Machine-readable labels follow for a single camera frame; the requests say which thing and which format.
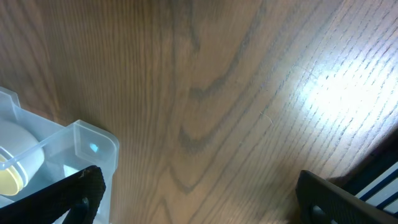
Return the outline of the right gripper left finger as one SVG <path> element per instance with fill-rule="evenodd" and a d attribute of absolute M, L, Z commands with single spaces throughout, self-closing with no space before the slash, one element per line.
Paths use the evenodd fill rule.
<path fill-rule="evenodd" d="M 102 171 L 89 166 L 1 209 L 1 223 L 93 223 L 106 185 Z"/>

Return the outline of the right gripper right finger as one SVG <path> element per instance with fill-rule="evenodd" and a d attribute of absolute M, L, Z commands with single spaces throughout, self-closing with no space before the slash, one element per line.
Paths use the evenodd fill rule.
<path fill-rule="evenodd" d="M 300 172 L 295 191 L 302 223 L 397 223 L 396 217 L 308 170 Z"/>

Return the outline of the yellow bowl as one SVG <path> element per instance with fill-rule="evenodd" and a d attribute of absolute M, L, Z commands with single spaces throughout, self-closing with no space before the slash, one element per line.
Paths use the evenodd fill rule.
<path fill-rule="evenodd" d="M 19 163 L 1 170 L 1 195 L 17 195 L 24 188 L 25 175 Z"/>

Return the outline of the grey bowl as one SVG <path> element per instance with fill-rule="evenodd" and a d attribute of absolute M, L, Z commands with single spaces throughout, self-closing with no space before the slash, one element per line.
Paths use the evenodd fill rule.
<path fill-rule="evenodd" d="M 44 163 L 45 154 L 42 148 L 30 150 L 38 143 L 38 140 L 22 126 L 1 120 L 1 155 L 8 160 L 26 152 L 26 156 L 16 162 L 24 187 Z"/>

